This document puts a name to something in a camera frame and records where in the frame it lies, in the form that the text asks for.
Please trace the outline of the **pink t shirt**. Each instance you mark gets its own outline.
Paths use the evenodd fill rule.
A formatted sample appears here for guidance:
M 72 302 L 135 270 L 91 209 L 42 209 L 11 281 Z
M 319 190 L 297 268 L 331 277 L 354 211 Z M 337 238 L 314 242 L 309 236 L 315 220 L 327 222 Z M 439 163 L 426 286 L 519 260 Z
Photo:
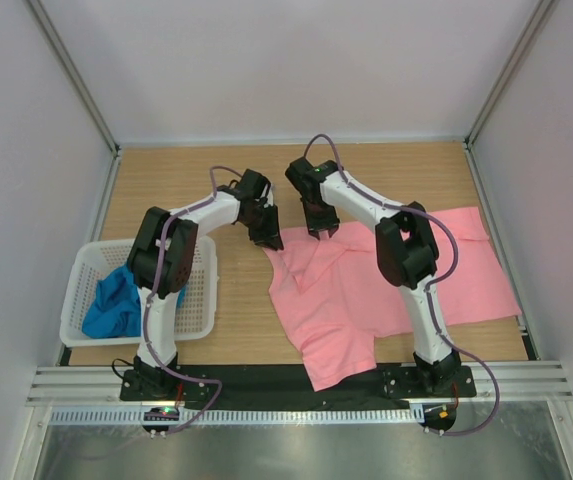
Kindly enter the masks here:
M 520 314 L 507 276 L 475 207 L 435 212 L 454 235 L 457 268 L 437 286 L 447 325 Z M 443 231 L 433 229 L 438 271 L 453 263 Z M 303 227 L 281 232 L 284 249 L 265 253 L 273 269 L 269 295 L 288 340 L 301 354 L 312 388 L 331 388 L 376 365 L 374 342 L 412 330 L 400 291 L 377 267 L 374 234 L 359 222 L 344 223 L 329 240 Z

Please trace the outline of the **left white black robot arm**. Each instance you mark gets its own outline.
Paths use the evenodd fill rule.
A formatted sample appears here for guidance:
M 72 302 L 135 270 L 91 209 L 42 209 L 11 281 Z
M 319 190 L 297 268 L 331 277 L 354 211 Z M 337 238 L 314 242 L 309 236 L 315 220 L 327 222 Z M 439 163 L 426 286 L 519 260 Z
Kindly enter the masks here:
M 175 344 L 179 293 L 190 279 L 198 240 L 236 223 L 248 229 L 253 244 L 283 248 L 272 184 L 257 171 L 247 169 L 240 179 L 215 186 L 205 199 L 178 210 L 146 212 L 127 259 L 141 302 L 141 340 L 123 375 L 121 399 L 165 400 L 182 384 Z

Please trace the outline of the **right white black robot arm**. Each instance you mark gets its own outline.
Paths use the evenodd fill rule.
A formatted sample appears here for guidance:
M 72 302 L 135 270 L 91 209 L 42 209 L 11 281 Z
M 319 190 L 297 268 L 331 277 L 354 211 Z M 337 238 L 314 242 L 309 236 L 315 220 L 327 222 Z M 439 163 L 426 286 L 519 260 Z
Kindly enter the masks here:
M 337 162 L 319 166 L 300 157 L 287 167 L 285 176 L 300 195 L 308 234 L 335 234 L 340 226 L 336 210 L 348 212 L 375 236 L 377 267 L 383 278 L 399 289 L 414 334 L 416 382 L 427 395 L 450 389 L 461 368 L 461 357 L 448 335 L 436 284 L 454 273 L 458 249 L 452 234 L 453 263 L 437 274 L 439 249 L 432 225 L 448 229 L 413 202 L 390 200 L 358 182 Z

